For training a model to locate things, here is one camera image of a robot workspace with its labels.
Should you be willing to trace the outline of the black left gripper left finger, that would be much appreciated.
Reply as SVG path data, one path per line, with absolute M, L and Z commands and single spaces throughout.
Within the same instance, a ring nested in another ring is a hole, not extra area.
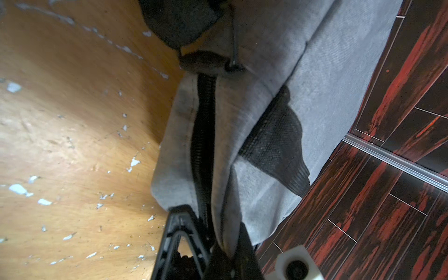
M 201 280 L 210 264 L 212 239 L 188 205 L 171 208 L 151 278 Z

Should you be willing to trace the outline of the grey zippered laptop bag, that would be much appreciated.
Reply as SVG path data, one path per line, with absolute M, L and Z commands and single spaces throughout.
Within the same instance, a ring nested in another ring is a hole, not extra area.
M 169 47 L 208 30 L 185 70 L 151 183 L 189 205 L 218 246 L 265 241 L 308 193 L 353 123 L 400 1 L 141 1 Z

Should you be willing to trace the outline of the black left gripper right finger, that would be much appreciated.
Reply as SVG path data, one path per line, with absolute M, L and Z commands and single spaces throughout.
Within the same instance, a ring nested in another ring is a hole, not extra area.
M 255 251 L 244 223 L 240 225 L 238 246 L 229 258 L 216 244 L 211 253 L 210 280 L 263 280 Z

